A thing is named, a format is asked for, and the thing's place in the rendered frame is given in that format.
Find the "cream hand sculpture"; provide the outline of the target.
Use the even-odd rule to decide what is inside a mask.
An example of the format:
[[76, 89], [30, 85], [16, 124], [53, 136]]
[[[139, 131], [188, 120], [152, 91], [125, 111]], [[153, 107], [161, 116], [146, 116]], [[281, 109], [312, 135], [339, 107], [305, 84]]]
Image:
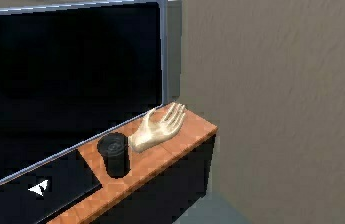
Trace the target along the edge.
[[137, 153], [152, 148], [158, 144], [172, 139], [181, 129], [186, 116], [185, 106], [173, 102], [163, 117], [157, 122], [151, 120], [156, 112], [149, 110], [142, 119], [138, 129], [128, 137], [131, 149]]

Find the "orange and black television stand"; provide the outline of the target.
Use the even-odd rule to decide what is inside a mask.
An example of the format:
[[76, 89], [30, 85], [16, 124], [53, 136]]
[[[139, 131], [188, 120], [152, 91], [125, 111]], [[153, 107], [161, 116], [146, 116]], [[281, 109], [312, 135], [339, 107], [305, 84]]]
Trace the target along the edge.
[[97, 140], [78, 147], [102, 188], [46, 224], [171, 224], [207, 190], [217, 127], [190, 110], [180, 132], [129, 154], [128, 175], [108, 176]]

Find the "black television set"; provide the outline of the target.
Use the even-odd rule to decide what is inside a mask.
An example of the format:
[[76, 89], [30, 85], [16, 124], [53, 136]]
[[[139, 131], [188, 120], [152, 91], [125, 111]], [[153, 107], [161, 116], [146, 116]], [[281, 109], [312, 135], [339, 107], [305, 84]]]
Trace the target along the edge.
[[0, 8], [0, 224], [100, 189], [81, 145], [162, 105], [166, 0]]

